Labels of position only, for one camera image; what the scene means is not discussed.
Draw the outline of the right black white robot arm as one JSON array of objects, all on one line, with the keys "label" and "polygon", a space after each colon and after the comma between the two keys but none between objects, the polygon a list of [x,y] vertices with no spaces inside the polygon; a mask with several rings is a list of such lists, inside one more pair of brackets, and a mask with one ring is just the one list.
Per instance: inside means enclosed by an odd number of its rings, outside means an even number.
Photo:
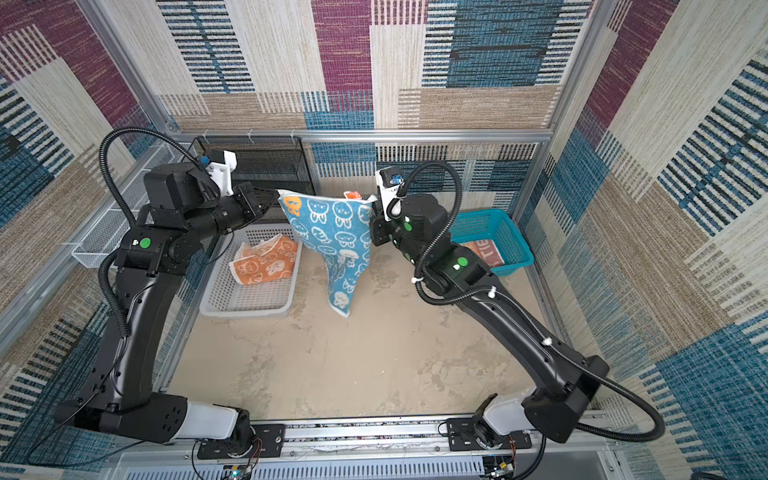
[{"label": "right black white robot arm", "polygon": [[[628,443],[660,439],[666,425],[659,411],[609,379],[598,355],[586,357],[566,345],[532,316],[502,285],[491,267],[470,248],[451,239],[462,202],[462,181],[446,162],[429,161],[409,176],[397,167],[375,174],[378,198],[370,233],[375,245],[393,244],[414,266],[418,296],[432,306],[455,306],[479,322],[517,360],[534,382],[526,397],[490,395],[472,417],[474,439],[486,450],[514,447],[510,434],[522,430],[517,417],[541,436],[534,460],[519,471],[515,462],[496,465],[488,479],[526,479],[541,464],[548,441],[566,442],[582,431]],[[653,426],[640,433],[606,430],[581,418],[600,387],[647,414]]]}]

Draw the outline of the white plastic laundry basket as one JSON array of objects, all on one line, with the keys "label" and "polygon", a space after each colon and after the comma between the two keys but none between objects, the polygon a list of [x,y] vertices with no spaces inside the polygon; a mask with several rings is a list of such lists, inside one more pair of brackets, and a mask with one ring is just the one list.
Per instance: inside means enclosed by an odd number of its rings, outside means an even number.
[{"label": "white plastic laundry basket", "polygon": [[302,245],[286,223],[249,226],[217,254],[199,306],[224,319],[284,315],[292,303]]}]

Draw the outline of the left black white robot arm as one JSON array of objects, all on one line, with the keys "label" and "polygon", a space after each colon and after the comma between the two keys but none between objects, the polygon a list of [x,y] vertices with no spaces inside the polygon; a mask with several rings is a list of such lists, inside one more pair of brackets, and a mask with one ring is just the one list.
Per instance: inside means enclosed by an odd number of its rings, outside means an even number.
[{"label": "left black white robot arm", "polygon": [[[137,212],[108,165],[112,143],[127,134],[159,139],[184,158],[145,175],[149,201]],[[227,190],[212,177],[214,163],[202,163],[177,141],[145,127],[109,132],[98,162],[129,229],[99,266],[97,279],[111,321],[78,396],[57,406],[56,426],[122,436],[136,445],[194,440],[231,458],[249,455],[256,434],[247,410],[156,392],[152,375],[166,317],[193,257],[205,241],[261,219],[278,192],[250,184]]]}]

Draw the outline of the teal bicycle print towel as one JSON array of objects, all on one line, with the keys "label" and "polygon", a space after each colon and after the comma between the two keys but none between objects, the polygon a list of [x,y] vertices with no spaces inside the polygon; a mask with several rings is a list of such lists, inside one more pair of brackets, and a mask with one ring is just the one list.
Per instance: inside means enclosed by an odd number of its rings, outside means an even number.
[{"label": "teal bicycle print towel", "polygon": [[279,192],[279,204],[303,245],[326,265],[327,297],[339,315],[350,315],[360,277],[371,262],[374,201]]}]

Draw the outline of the teal plastic basket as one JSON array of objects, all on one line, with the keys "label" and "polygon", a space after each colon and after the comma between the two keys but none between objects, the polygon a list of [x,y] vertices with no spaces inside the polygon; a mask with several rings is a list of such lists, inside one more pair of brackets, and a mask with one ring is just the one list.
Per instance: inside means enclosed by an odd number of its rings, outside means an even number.
[{"label": "teal plastic basket", "polygon": [[517,225],[500,209],[462,212],[450,229],[452,240],[463,245],[473,240],[493,240],[505,260],[505,265],[491,268],[499,277],[534,263],[533,253]]}]

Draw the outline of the rabbit print striped towel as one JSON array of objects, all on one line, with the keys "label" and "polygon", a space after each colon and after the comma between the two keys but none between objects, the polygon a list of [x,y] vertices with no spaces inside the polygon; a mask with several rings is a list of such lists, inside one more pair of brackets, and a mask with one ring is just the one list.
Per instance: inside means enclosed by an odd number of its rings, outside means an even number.
[{"label": "rabbit print striped towel", "polygon": [[472,250],[480,259],[482,259],[489,267],[496,268],[505,265],[500,250],[496,246],[493,240],[481,239],[464,242],[463,246]]}]

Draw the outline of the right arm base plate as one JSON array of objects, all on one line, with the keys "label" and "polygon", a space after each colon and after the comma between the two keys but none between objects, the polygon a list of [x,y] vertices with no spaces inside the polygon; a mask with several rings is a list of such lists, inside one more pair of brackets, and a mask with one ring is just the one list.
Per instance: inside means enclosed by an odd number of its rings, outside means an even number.
[{"label": "right arm base plate", "polygon": [[533,446],[529,433],[512,431],[505,436],[499,435],[470,417],[448,418],[438,425],[438,433],[447,439],[452,452],[511,451]]}]

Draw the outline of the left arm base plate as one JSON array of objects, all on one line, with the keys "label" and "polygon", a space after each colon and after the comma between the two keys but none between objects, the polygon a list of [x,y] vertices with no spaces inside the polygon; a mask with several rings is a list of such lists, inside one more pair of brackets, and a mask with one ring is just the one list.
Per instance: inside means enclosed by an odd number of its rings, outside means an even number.
[{"label": "left arm base plate", "polygon": [[196,460],[255,460],[281,455],[285,424],[253,424],[237,428],[226,440],[205,440],[197,448]]}]

